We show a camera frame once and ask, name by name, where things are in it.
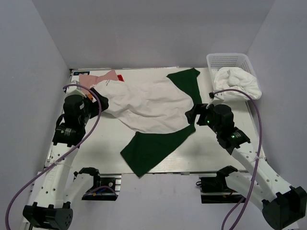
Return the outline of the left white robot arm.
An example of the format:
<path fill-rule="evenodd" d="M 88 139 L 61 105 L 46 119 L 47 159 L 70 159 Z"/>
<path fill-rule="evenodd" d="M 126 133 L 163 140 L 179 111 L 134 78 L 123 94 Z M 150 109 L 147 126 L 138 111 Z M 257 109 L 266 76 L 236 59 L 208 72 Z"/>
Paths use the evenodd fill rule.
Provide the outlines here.
<path fill-rule="evenodd" d="M 100 117 L 109 107 L 106 97 L 94 94 L 98 97 L 95 102 L 81 95 L 70 95 L 64 100 L 43 184 L 34 202 L 23 209 L 23 216 L 35 228 L 67 230 L 72 223 L 74 201 L 101 187 L 99 170 L 93 167 L 74 172 L 73 183 L 68 189 L 65 187 L 80 142 L 88 134 L 85 131 L 88 120 Z"/>

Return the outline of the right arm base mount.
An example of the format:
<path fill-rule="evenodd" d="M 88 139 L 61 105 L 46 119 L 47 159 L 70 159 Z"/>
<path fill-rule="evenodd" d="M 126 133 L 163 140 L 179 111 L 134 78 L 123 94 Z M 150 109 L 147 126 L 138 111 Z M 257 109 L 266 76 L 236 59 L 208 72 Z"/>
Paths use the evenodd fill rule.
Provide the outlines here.
<path fill-rule="evenodd" d="M 201 192 L 202 204 L 234 204 L 245 198 L 224 185 L 217 177 L 200 177 L 196 186 Z"/>

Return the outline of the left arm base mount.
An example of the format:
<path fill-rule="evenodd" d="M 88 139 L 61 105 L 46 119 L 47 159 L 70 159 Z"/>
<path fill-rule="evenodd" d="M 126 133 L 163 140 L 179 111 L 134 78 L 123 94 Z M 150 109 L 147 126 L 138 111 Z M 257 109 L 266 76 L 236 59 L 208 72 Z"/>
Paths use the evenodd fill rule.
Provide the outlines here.
<path fill-rule="evenodd" d="M 116 201 L 120 192 L 121 175 L 101 175 L 100 187 L 91 188 L 83 195 L 86 201 Z"/>

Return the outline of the white and green raglan t-shirt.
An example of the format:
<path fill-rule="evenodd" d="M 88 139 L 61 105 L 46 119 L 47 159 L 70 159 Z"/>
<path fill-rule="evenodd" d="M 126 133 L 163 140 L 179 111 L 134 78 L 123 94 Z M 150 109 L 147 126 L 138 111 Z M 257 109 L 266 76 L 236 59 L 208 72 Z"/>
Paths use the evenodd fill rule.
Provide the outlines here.
<path fill-rule="evenodd" d="M 108 98 L 109 108 L 104 112 L 135 131 L 120 154 L 138 177 L 195 133 L 195 125 L 188 123 L 185 112 L 202 102 L 199 74 L 191 68 L 148 82 L 104 80 L 92 88 Z"/>

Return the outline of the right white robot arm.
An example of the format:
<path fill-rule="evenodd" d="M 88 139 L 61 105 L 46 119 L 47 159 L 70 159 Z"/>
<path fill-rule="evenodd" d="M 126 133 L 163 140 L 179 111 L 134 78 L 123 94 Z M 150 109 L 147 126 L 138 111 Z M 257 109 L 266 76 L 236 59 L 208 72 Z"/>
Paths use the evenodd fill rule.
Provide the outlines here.
<path fill-rule="evenodd" d="M 262 157 L 256 154 L 248 136 L 235 126 L 231 108 L 224 104 L 196 104 L 186 112 L 189 124 L 208 126 L 219 145 L 240 162 L 255 179 L 248 179 L 233 166 L 203 177 L 201 190 L 212 193 L 228 190 L 249 198 L 274 230 L 282 230 L 306 215 L 307 193 L 293 187 Z"/>

